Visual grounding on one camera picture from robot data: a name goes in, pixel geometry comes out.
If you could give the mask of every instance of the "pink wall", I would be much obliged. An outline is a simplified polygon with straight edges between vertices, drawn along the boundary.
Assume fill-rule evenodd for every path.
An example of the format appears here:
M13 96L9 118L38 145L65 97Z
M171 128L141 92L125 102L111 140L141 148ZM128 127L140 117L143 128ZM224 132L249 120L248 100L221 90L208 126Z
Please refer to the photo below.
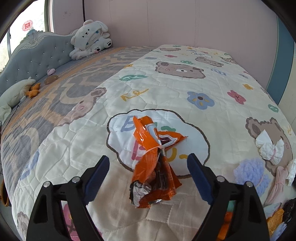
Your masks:
M115 47L179 44L228 52L266 87L276 15L261 0L85 0L86 19L107 24Z
M69 34L83 25L82 0L52 0L54 32Z

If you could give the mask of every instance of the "window frame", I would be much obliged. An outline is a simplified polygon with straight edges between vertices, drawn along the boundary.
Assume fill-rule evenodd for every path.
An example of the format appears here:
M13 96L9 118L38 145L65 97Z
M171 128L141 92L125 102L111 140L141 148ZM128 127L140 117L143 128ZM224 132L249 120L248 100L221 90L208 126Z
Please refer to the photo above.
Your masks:
M16 18L13 20L13 22L17 19L17 17L23 12L25 11L33 2L38 1L38 0L33 0L31 1L30 4L28 4L17 16ZM49 20L48 20L48 0L44 1L44 24L45 24L45 31L48 32L49 31ZM10 26L7 30L7 51L8 51L8 57L10 59L12 53L11 53L11 48L10 48L10 39L11 39L11 35L10 35Z

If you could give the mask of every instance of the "blue gripper pad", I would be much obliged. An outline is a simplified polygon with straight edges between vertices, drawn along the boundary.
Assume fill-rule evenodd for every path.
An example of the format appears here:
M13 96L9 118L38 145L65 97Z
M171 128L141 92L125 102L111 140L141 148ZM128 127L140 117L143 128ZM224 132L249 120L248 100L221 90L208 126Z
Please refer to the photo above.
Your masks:
M109 171L110 162L109 158L105 157L100 161L98 168L94 171L93 175L85 185L84 189L84 203L87 205L93 201Z
M207 179L207 174L204 173L204 168L208 167L202 166L193 153L187 157L187 167L202 199L207 201L209 205L212 205L214 201L212 186Z

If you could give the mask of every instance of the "blue wall trim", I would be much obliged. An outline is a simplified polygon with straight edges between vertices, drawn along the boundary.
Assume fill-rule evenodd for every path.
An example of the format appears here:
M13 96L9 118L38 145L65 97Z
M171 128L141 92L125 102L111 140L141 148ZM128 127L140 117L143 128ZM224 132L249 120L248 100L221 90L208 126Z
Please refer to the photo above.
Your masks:
M279 104L286 89L294 55L294 40L280 19L278 19L278 23L279 36L276 62L267 87L267 92L276 104Z

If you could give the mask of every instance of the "brown round cushion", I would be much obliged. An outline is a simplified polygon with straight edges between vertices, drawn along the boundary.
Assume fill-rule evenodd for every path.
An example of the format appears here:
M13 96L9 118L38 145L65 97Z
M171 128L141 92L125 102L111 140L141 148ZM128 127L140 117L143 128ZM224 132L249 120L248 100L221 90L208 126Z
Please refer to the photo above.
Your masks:
M57 75L51 75L49 77L46 78L46 80L44 81L44 84L49 85L52 82L54 82L55 80L57 80L59 77Z

